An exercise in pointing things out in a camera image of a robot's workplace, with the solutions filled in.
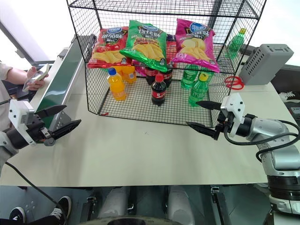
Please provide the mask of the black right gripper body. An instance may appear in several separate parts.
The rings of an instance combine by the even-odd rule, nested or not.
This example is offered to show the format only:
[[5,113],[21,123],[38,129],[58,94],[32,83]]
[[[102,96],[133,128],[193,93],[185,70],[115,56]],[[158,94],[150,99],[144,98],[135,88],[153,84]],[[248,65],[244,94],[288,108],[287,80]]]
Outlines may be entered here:
[[223,133],[225,128],[227,128],[228,133],[231,131],[231,113],[229,112],[227,115],[225,115],[224,112],[220,111],[215,130]]

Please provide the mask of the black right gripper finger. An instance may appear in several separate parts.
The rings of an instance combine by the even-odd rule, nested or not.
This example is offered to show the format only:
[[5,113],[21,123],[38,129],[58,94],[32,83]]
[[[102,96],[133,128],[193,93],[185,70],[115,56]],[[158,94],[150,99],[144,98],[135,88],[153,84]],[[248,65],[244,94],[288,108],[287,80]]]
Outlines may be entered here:
[[198,101],[196,104],[209,110],[221,110],[221,104],[214,101]]
[[208,128],[205,125],[200,124],[200,123],[196,123],[196,122],[186,122],[186,124],[189,127],[191,127],[192,129],[194,129],[195,131],[197,131],[198,133],[207,135],[207,136],[213,138],[216,141],[218,140],[218,137],[219,137],[219,132],[218,131],[216,131],[214,129],[211,129],[211,128]]

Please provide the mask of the person's hand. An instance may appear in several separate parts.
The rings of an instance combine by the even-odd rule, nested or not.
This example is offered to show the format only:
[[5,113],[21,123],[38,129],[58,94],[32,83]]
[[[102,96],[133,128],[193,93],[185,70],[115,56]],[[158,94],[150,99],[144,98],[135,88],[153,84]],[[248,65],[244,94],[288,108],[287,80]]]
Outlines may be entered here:
[[[27,71],[27,78],[28,79],[31,79],[34,74],[37,72],[37,69],[35,67],[31,67],[28,71]],[[38,90],[40,88],[42,88],[44,85],[45,85],[45,81],[44,79],[47,78],[49,75],[46,74],[44,76],[43,79],[41,80],[36,80],[36,81],[33,81],[33,82],[29,82],[28,83],[28,90]]]

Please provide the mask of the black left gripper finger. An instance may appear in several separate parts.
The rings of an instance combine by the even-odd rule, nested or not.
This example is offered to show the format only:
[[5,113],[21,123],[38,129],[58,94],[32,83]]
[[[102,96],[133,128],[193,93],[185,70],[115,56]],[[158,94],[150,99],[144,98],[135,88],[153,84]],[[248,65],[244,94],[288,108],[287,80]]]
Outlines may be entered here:
[[55,131],[52,131],[51,132],[51,137],[54,140],[57,140],[57,139],[65,136],[65,135],[67,135],[71,131],[73,131],[80,123],[81,123],[81,120],[70,121],[66,125],[63,125],[61,128],[59,128]]
[[66,107],[67,107],[66,105],[53,105],[45,109],[36,111],[35,114],[39,116],[41,119],[43,119],[60,113]]

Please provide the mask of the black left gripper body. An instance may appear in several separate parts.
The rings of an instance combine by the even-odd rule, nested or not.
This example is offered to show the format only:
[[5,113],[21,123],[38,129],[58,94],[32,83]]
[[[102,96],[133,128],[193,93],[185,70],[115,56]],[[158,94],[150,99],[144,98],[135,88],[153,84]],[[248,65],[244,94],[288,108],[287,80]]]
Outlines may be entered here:
[[53,146],[55,144],[52,132],[45,127],[44,121],[38,115],[33,115],[33,120],[27,124],[27,128],[27,133],[35,143],[42,143],[45,146]]

